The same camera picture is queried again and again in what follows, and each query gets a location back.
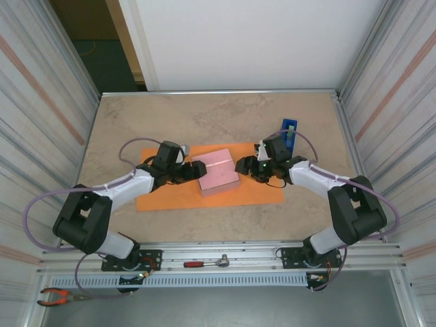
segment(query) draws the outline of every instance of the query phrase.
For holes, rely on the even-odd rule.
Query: orange mat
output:
[[[241,157],[254,154],[253,143],[200,145],[191,147],[187,161],[191,156],[229,149],[234,162]],[[141,162],[155,155],[157,149],[143,149]],[[180,185],[164,185],[153,193],[139,196],[136,200],[137,211],[153,211],[182,208],[212,208],[217,206],[246,206],[250,204],[282,203],[283,190],[258,183],[248,176],[239,174],[240,187],[231,191],[203,198],[198,181],[190,181]],[[275,177],[270,184],[281,186],[283,181]]]

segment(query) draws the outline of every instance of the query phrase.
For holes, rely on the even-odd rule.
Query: blue block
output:
[[[297,121],[294,121],[292,119],[284,119],[283,123],[281,124],[281,129],[293,129],[294,131],[297,130]],[[295,133],[281,133],[283,140],[286,143],[286,148],[290,151],[292,154],[292,151],[294,151],[294,143],[295,143]]]

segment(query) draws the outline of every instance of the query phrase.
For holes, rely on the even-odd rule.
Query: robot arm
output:
[[[338,176],[303,157],[292,157],[278,135],[260,141],[255,151],[257,156],[237,161],[237,172],[250,175],[259,183],[267,183],[270,177],[276,176],[286,183],[306,187],[329,202],[332,226],[303,240],[302,252],[308,263],[316,265],[330,251],[352,245],[386,226],[379,200],[343,182],[353,181],[372,189],[366,177]]]
[[[97,191],[70,193],[54,223],[53,233],[86,254],[112,255],[123,260],[124,267],[134,267],[139,260],[139,244],[108,230],[110,214],[168,182],[181,184],[204,176],[206,166],[201,161],[185,162],[188,150],[187,146],[164,141],[156,156],[137,166],[128,181],[130,174],[102,185],[103,190],[96,187]]]

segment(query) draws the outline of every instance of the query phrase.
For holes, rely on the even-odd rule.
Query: pink box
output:
[[[192,161],[195,160],[204,162],[207,170],[207,174],[198,180],[202,196],[213,196],[239,187],[239,176],[234,171],[234,162],[229,149],[192,157]]]

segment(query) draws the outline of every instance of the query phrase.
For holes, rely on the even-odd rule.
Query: white wall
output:
[[[385,0],[120,0],[149,90],[337,88]]]

